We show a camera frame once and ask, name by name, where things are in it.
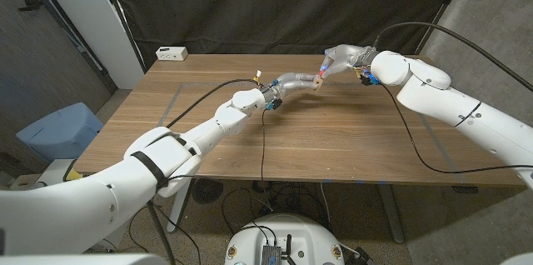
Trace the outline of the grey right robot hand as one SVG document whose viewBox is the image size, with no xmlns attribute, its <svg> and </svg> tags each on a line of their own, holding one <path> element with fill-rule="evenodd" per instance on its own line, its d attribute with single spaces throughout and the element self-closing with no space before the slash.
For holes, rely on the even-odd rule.
<svg viewBox="0 0 533 265">
<path fill-rule="evenodd" d="M 372 46 L 358 47 L 341 44 L 327 48 L 319 76 L 326 79 L 333 74 L 342 73 L 349 69 L 370 66 L 371 61 L 378 53 Z"/>
</svg>

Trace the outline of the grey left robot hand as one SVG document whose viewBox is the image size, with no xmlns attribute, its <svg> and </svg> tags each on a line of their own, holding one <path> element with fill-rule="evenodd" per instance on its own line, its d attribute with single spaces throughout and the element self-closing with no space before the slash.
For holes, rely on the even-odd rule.
<svg viewBox="0 0 533 265">
<path fill-rule="evenodd" d="M 296 90 L 313 89 L 321 86 L 321 82 L 316 82 L 316 75 L 309 73 L 284 73 L 270 84 L 261 89 L 266 105 L 273 103 L 277 99 L 283 99 Z"/>
</svg>

